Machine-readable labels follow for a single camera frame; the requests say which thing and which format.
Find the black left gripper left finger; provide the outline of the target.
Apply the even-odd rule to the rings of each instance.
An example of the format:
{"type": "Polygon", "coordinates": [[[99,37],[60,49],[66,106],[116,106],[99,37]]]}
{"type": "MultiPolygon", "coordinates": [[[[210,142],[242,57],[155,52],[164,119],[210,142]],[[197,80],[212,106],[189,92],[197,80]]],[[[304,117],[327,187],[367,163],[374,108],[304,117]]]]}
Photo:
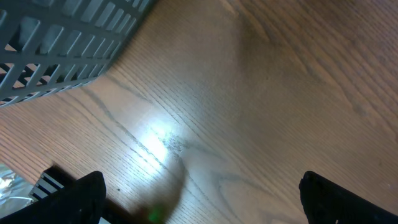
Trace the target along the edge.
{"type": "Polygon", "coordinates": [[[94,171],[1,219],[1,224],[98,224],[106,197],[101,172],[94,171]]]}

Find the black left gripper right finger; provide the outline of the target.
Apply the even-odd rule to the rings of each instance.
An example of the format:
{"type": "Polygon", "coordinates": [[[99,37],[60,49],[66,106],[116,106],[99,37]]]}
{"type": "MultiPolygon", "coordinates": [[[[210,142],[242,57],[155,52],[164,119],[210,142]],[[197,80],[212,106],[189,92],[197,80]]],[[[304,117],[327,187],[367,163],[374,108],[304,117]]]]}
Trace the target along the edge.
{"type": "Polygon", "coordinates": [[[397,224],[397,215],[313,171],[304,173],[299,190],[309,224],[397,224]]]}

